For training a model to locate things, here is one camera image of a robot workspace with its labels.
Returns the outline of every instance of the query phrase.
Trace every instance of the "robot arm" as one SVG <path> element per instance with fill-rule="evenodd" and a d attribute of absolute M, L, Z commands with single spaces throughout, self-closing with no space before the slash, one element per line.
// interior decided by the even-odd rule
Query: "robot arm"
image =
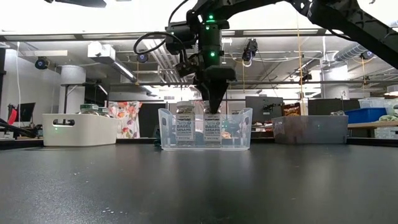
<path fill-rule="evenodd" d="M 221 50 L 221 30 L 229 29 L 228 19 L 243 11 L 254 9 L 282 0 L 198 0 L 187 12 L 186 22 L 170 23 L 167 32 L 183 42 L 176 44 L 176 38 L 167 37 L 166 47 L 171 54 L 178 54 L 182 48 L 191 49 L 198 41 L 198 53 L 188 60 L 181 60 L 176 69 L 181 77 L 195 72 L 194 84 L 204 100 L 210 101 L 215 113 L 228 88 L 227 80 L 235 80 L 233 68 L 220 65 L 224 55 Z M 398 68 L 398 35 L 387 25 L 364 12 L 357 0 L 285 0 L 312 23 L 332 33 L 333 29 L 346 36 Z"/>

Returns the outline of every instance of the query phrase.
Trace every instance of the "gray plastic bin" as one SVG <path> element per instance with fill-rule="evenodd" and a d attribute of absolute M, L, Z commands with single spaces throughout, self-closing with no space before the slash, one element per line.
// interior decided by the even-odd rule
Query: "gray plastic bin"
<path fill-rule="evenodd" d="M 285 116 L 272 119 L 279 144 L 344 144 L 348 116 Z"/>

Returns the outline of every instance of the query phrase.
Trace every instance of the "column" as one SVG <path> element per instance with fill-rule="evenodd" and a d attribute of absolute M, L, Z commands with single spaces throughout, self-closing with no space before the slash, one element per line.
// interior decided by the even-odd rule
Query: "column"
<path fill-rule="evenodd" d="M 349 80 L 348 67 L 343 65 L 331 69 L 323 69 L 321 73 L 321 79 L 323 81 L 334 81 L 334 80 Z M 322 84 L 322 98 L 324 99 L 341 99 L 349 100 L 349 88 L 348 84 Z"/>
<path fill-rule="evenodd" d="M 61 84 L 78 84 L 86 82 L 86 70 L 76 65 L 64 65 L 61 71 Z M 65 99 L 65 87 L 60 88 L 59 113 L 63 113 Z M 67 101 L 67 113 L 77 113 L 80 105 L 85 102 L 85 87 L 76 87 L 69 95 Z"/>

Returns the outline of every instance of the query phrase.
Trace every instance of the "wooden table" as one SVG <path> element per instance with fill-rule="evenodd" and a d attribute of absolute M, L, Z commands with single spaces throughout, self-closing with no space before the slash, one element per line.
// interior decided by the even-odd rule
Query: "wooden table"
<path fill-rule="evenodd" d="M 376 121 L 370 123 L 349 124 L 348 129 L 366 129 L 368 138 L 374 138 L 376 128 L 397 127 L 398 121 Z"/>

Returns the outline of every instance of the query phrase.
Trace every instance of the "ceiling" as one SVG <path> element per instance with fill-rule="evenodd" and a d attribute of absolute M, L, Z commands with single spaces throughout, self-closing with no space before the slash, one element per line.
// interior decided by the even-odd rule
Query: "ceiling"
<path fill-rule="evenodd" d="M 267 60 L 267 62 L 253 61 L 250 67 L 243 67 L 240 62 L 243 48 L 248 42 L 246 37 L 233 37 L 231 44 L 223 44 L 225 56 L 222 61 L 227 65 L 235 68 L 238 81 L 269 81 L 269 80 L 289 80 L 291 76 L 296 76 L 296 69 L 300 67 L 300 60 L 298 57 L 300 50 L 304 58 L 301 59 L 301 64 L 309 62 L 314 57 L 319 57 L 323 52 L 323 40 L 325 40 L 325 50 L 329 52 L 328 57 L 332 57 L 334 52 L 337 52 L 344 47 L 352 44 L 347 40 L 343 40 L 334 36 L 311 36 L 311 37 L 256 37 L 259 52 L 256 58 Z M 161 82 L 157 74 L 158 65 L 161 68 L 172 68 L 178 58 L 171 58 L 171 55 L 165 50 L 165 47 L 153 55 L 149 55 L 149 61 L 138 64 L 136 62 L 136 55 L 132 52 L 135 40 L 102 40 L 102 44 L 112 45 L 116 52 L 117 58 L 125 63 L 125 65 L 135 73 L 137 73 L 140 82 Z M 139 49 L 148 49 L 150 46 L 159 43 L 160 40 L 145 40 L 139 45 Z M 68 56 L 49 57 L 52 63 L 61 65 L 81 65 L 87 70 L 87 78 L 101 79 L 103 83 L 117 83 L 120 82 L 120 74 L 108 65 L 94 64 L 92 59 L 87 57 L 87 47 L 90 41 L 62 41 L 62 42 L 23 42 L 20 51 L 26 50 L 67 50 Z M 364 75 L 371 75 L 370 79 L 395 79 L 398 78 L 398 72 L 391 69 L 391 66 L 383 62 L 379 58 L 374 58 L 365 64 L 360 62 L 360 58 L 350 60 L 347 62 L 349 68 L 350 79 L 361 79 Z M 319 70 L 319 66 L 315 66 L 312 70 Z M 174 78 L 175 74 L 171 74 L 171 70 L 162 70 L 161 75 L 164 80 L 171 82 L 177 80 Z M 376 87 L 383 87 L 382 85 L 372 85 Z M 236 85 L 233 88 L 270 88 L 269 85 Z"/>

